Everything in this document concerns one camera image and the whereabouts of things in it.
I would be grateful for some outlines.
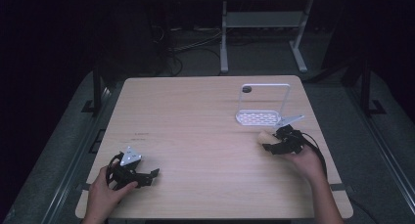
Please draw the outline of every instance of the person's left hand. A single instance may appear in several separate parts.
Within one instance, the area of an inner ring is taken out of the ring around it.
[[[83,224],[103,223],[122,198],[138,185],[137,182],[132,182],[118,191],[110,189],[106,181],[107,168],[107,166],[101,168],[98,177],[89,188],[88,204],[86,205]]]

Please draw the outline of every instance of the table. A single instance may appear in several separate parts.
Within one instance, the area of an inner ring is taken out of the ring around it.
[[[317,119],[296,76],[131,78],[125,81],[87,183],[130,146],[142,155],[137,172],[159,168],[151,187],[134,190],[111,218],[294,219],[313,217],[307,182],[288,162],[256,142],[260,130],[236,120],[246,83],[289,83],[283,115],[304,114],[292,126],[311,135],[341,184]],[[83,217],[83,192],[76,216]],[[346,192],[333,192],[343,218],[352,216]]]

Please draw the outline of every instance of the wooden table top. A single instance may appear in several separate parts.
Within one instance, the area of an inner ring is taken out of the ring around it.
[[[137,172],[160,174],[151,187],[134,190],[112,218],[294,219],[313,217],[311,191],[288,162],[256,141],[263,126],[236,120],[240,88],[246,83],[288,83],[283,116],[303,114],[292,123],[311,135],[326,158],[330,184],[342,181],[296,76],[215,76],[132,78],[125,81],[87,183],[129,146],[142,155]],[[276,93],[255,93],[281,101]],[[345,191],[333,192],[343,218],[352,216]],[[85,214],[83,192],[76,216]]]

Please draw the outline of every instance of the forearm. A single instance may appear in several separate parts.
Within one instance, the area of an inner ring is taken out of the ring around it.
[[[310,180],[315,220],[319,224],[344,223],[326,178]]]

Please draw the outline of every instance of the white metal stand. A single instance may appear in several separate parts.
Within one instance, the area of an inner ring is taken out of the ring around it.
[[[226,73],[228,55],[226,50],[226,32],[228,27],[298,27],[296,39],[290,41],[290,47],[301,72],[307,72],[299,49],[302,35],[311,11],[312,0],[308,0],[304,11],[299,12],[228,12],[226,1],[222,10],[222,43],[220,44],[220,71]]]

